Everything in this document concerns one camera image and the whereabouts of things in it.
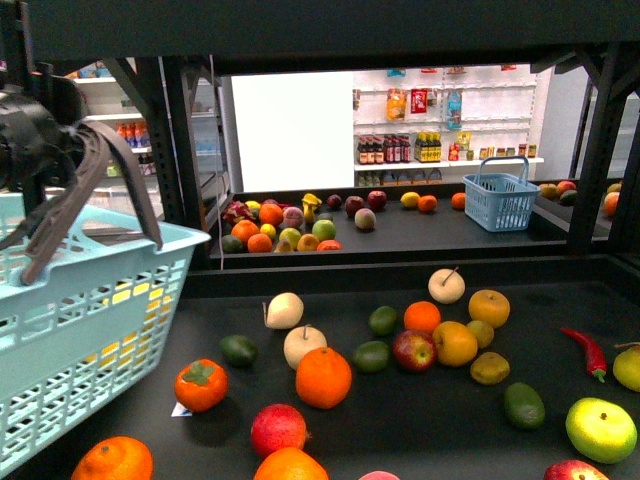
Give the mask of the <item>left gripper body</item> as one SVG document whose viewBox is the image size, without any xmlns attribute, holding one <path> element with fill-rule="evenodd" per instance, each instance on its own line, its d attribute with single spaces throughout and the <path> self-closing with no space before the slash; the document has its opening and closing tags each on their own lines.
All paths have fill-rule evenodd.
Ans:
<svg viewBox="0 0 640 480">
<path fill-rule="evenodd" d="M 65 77 L 35 75 L 32 81 L 44 102 L 1 76 L 1 187 L 18 192 L 29 179 L 44 187 L 74 187 L 84 157 L 75 138 L 82 96 Z"/>
</svg>

